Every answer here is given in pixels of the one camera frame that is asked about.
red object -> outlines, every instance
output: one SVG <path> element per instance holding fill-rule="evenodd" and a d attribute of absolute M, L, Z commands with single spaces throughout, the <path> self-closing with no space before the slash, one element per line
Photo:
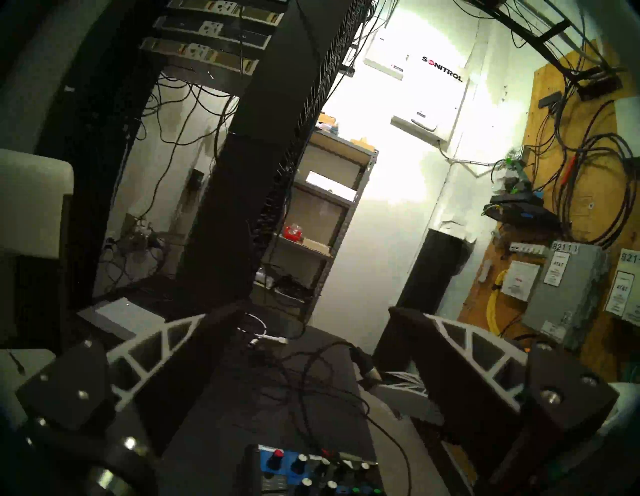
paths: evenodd
<path fill-rule="evenodd" d="M 573 166 L 575 165 L 575 158 L 576 155 L 574 155 L 571 160 L 569 160 L 569 163 L 567 164 L 566 167 L 566 172 L 564 173 L 564 177 L 562 178 L 562 182 L 560 183 L 560 186 L 564 186 L 566 184 L 566 181 L 569 179 L 569 175 L 571 174 L 571 170 L 573 169 Z"/>
<path fill-rule="evenodd" d="M 282 235 L 285 238 L 297 243 L 302 238 L 302 229 L 300 229 L 299 225 L 292 224 L 284 228 L 284 232 L 282 233 Z"/>

white device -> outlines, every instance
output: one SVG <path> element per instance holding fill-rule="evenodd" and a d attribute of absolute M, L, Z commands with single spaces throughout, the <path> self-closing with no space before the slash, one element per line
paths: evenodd
<path fill-rule="evenodd" d="M 60 256 L 60 223 L 74 171 L 62 160 L 0 150 L 0 249 L 46 259 Z"/>
<path fill-rule="evenodd" d="M 640 252 L 622 249 L 609 291 L 607 312 L 640 326 Z"/>
<path fill-rule="evenodd" d="M 511 253 L 524 253 L 526 255 L 538 255 L 540 257 L 546 257 L 548 254 L 548 248 L 544 244 L 511 243 L 509 245 L 509 251 Z"/>
<path fill-rule="evenodd" d="M 502 281 L 502 292 L 508 296 L 528 301 L 540 266 L 514 260 Z"/>
<path fill-rule="evenodd" d="M 413 60 L 391 124 L 425 141 L 448 142 L 467 82 L 467 71 L 446 58 Z"/>
<path fill-rule="evenodd" d="M 402 44 L 381 29 L 371 42 L 364 63 L 402 81 L 408 60 L 409 54 Z"/>

audio mixer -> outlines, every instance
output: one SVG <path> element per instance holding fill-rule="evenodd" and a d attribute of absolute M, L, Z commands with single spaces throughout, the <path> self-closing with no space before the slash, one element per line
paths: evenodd
<path fill-rule="evenodd" d="M 249 494 L 258 496 L 384 496 L 378 464 L 358 456 L 324 451 L 300 453 L 254 445 Z"/>

power strip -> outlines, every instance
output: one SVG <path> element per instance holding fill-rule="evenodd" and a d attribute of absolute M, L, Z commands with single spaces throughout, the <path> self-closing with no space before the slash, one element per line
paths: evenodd
<path fill-rule="evenodd" d="M 529 243 L 511 243 L 509 251 L 513 253 L 525 253 L 527 255 L 537 255 L 540 257 L 546 257 L 549 253 L 549 249 L 543 244 L 529 244 Z"/>

white paper label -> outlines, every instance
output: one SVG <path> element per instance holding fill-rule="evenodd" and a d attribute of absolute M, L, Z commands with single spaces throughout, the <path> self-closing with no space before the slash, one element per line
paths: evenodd
<path fill-rule="evenodd" d="M 549 321 L 545 321 L 540 332 L 558 342 L 562 342 L 564 336 L 566 335 L 566 329 L 564 327 L 556 326 Z"/>
<path fill-rule="evenodd" d="M 551 286 L 560 286 L 560 281 L 562 280 L 562 275 L 564 274 L 564 270 L 566 269 L 566 264 L 569 261 L 570 256 L 571 255 L 569 255 L 569 253 L 554 252 L 554 256 L 551 259 L 551 265 L 547 270 L 544 282 Z"/>
<path fill-rule="evenodd" d="M 631 293 L 631 287 L 634 284 L 634 275 L 629 272 L 619 270 L 616 273 L 616 279 L 611 287 L 611 293 L 607 300 L 605 310 L 612 314 L 622 317 L 627 306 L 627 300 Z"/>
<path fill-rule="evenodd" d="M 555 252 L 567 252 L 567 253 L 578 253 L 580 249 L 579 243 L 567 243 L 565 241 L 554 241 L 551 244 L 551 249 Z"/>
<path fill-rule="evenodd" d="M 623 249 L 620 252 L 620 259 L 618 260 L 618 263 L 620 262 L 628 262 L 631 264 L 640 264 L 640 252 L 636 252 L 634 250 L 627 250 L 627 249 Z"/>

